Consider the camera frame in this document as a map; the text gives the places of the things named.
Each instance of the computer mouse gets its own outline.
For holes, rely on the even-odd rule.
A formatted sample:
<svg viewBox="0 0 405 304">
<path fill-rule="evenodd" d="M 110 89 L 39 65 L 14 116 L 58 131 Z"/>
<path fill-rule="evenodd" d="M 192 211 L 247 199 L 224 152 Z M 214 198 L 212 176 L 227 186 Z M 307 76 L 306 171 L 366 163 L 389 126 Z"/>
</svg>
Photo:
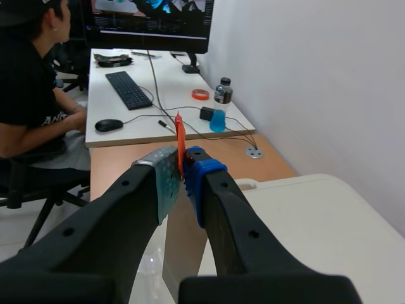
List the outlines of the computer mouse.
<svg viewBox="0 0 405 304">
<path fill-rule="evenodd" d="M 99 132 L 110 132 L 118 130 L 124 126 L 121 120 L 117 119 L 104 119 L 96 123 L 96 130 Z"/>
</svg>

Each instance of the orange object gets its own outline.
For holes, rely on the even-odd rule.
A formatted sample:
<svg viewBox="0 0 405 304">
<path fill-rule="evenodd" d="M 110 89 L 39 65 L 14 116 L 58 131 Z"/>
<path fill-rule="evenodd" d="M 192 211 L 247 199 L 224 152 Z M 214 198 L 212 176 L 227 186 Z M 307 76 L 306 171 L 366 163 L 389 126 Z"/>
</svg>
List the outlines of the orange object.
<svg viewBox="0 0 405 304">
<path fill-rule="evenodd" d="M 183 120 L 180 114 L 177 112 L 175 119 L 176 133 L 177 133 L 177 149 L 178 149 L 178 169 L 183 177 L 183 159 L 185 154 L 185 129 Z"/>
<path fill-rule="evenodd" d="M 209 92 L 205 90 L 194 90 L 192 91 L 192 97 L 196 100 L 208 100 Z"/>
</svg>

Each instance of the white wall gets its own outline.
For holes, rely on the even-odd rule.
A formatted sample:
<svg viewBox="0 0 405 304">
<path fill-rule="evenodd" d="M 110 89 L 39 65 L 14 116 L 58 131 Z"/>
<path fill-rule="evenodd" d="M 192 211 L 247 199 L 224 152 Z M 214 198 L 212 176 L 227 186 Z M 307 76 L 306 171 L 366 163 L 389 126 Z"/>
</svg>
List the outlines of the white wall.
<svg viewBox="0 0 405 304">
<path fill-rule="evenodd" d="M 216 0 L 200 63 L 300 174 L 344 179 L 405 236 L 404 0 Z"/>
</svg>

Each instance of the monitor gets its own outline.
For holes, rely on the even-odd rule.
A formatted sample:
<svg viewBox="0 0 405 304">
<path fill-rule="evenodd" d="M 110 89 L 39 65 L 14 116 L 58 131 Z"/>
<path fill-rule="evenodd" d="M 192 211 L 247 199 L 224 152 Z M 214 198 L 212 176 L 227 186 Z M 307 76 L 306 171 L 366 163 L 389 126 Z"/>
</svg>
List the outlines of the monitor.
<svg viewBox="0 0 405 304">
<path fill-rule="evenodd" d="M 214 0 L 82 0 L 91 48 L 204 54 Z"/>
</svg>

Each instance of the man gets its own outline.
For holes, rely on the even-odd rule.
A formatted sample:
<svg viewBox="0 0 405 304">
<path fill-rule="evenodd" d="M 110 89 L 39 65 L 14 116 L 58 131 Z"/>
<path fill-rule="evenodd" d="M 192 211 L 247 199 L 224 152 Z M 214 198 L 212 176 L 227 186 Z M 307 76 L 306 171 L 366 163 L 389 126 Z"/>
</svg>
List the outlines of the man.
<svg viewBox="0 0 405 304">
<path fill-rule="evenodd" d="M 55 87 L 56 74 L 42 60 L 55 44 L 69 40 L 69 31 L 68 0 L 1 0 L 0 157 L 63 138 L 68 148 L 64 155 L 34 166 L 89 170 L 81 135 L 86 110 Z M 73 133 L 73 140 L 66 133 Z M 87 163 L 78 165 L 77 153 L 87 154 Z M 0 160 L 0 166 L 6 162 Z"/>
</svg>

